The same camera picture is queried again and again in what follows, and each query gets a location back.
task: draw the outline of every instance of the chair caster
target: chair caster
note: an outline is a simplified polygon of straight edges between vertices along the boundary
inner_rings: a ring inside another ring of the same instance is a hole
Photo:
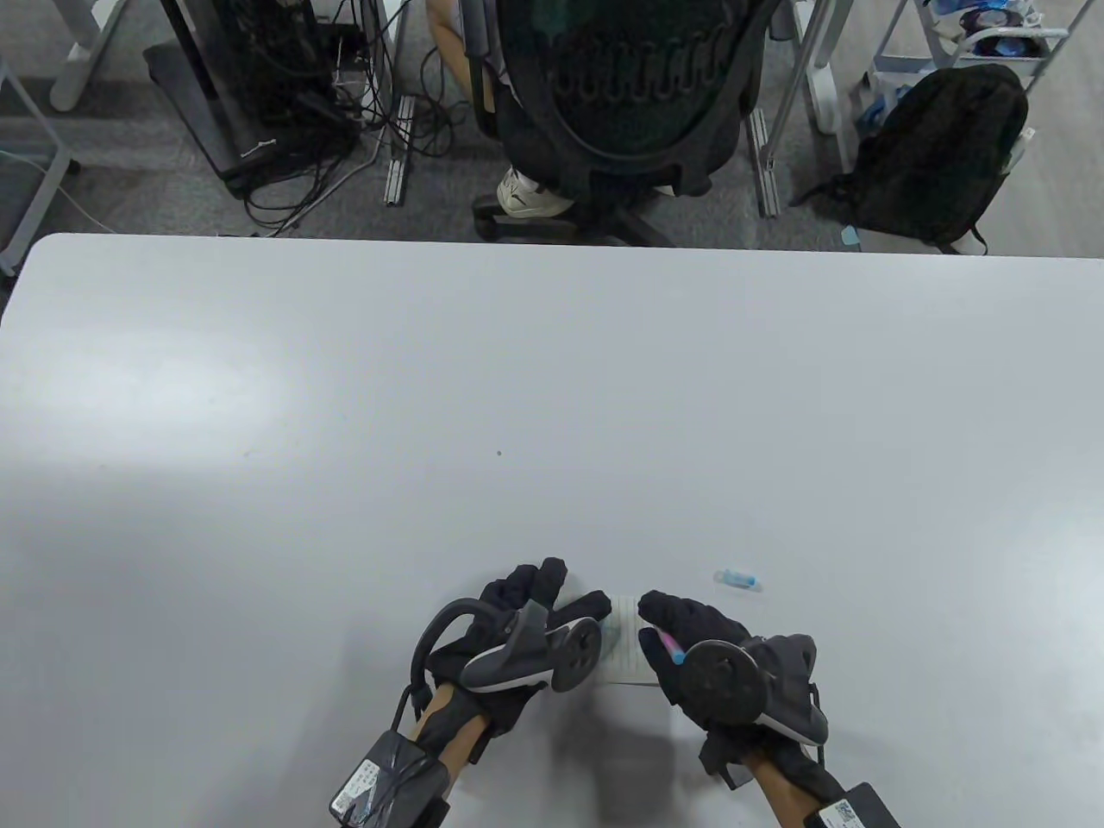
[[[476,235],[485,242],[497,242],[501,237],[498,222],[493,219],[476,219]]]

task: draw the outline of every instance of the circular disc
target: circular disc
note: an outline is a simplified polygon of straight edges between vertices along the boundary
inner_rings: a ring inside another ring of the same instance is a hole
[[[751,724],[766,707],[766,680],[747,651],[728,641],[699,641],[680,670],[696,710],[721,724]]]
[[[582,683],[602,658],[602,627],[594,618],[582,618],[552,656],[552,689],[562,693]]]

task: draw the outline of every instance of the hand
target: hand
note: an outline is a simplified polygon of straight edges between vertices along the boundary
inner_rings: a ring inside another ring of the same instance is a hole
[[[555,629],[575,618],[591,617],[602,620],[609,615],[612,608],[609,598],[601,591],[588,593],[559,609],[552,609],[566,576],[567,566],[563,561],[559,558],[546,558],[540,569],[532,564],[522,564],[507,577],[487,584],[479,599],[502,609],[503,617],[521,609],[528,601],[533,599],[550,611],[548,629]],[[545,682],[541,682],[493,693],[470,693],[459,688],[460,671],[465,665],[480,652],[505,644],[506,639],[507,633],[502,624],[488,624],[477,619],[461,638],[434,650],[426,660],[426,667],[438,687],[445,682],[455,684],[457,692],[465,693],[490,720],[491,736],[508,733],[517,724],[526,703],[546,687]]]
[[[721,640],[743,647],[761,666],[768,665],[775,676],[793,689],[795,697],[809,698],[809,682],[816,662],[816,645],[808,636],[789,636],[764,640],[753,638],[744,625],[722,615],[719,609],[689,598],[678,598],[661,592],[649,592],[637,606],[640,617],[670,635],[689,650],[699,641]],[[640,649],[656,672],[659,687],[672,705],[678,705],[694,724],[708,734],[707,749],[724,763],[751,764],[765,757],[774,763],[795,786],[822,803],[835,802],[842,788],[835,778],[814,762],[795,741],[757,724],[721,724],[682,691],[681,667],[676,666],[664,648],[659,634],[651,627],[639,633]],[[790,657],[781,661],[778,648],[789,648]],[[779,676],[782,665],[786,672]]]

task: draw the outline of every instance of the label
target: label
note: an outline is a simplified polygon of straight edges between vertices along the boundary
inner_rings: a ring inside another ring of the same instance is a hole
[[[346,783],[346,786],[338,792],[338,795],[333,797],[333,802],[330,803],[330,810],[338,815],[338,819],[344,816],[344,813],[349,810],[349,806],[353,804],[358,796],[375,787],[375,779],[379,775],[380,766],[371,760],[364,760],[360,763],[357,773],[349,777],[349,782]],[[365,809],[371,806],[371,803],[372,797],[369,797]]]
[[[825,828],[866,828],[847,799],[840,799],[821,810],[820,821],[825,824]]]

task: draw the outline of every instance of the white table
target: white table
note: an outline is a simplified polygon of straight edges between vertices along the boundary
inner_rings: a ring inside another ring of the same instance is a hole
[[[329,826],[429,616],[562,554],[813,634],[829,766],[902,826],[1091,824],[1102,318],[1095,261],[47,238],[0,326],[0,822]],[[626,692],[596,769],[534,702],[448,828],[771,825]]]

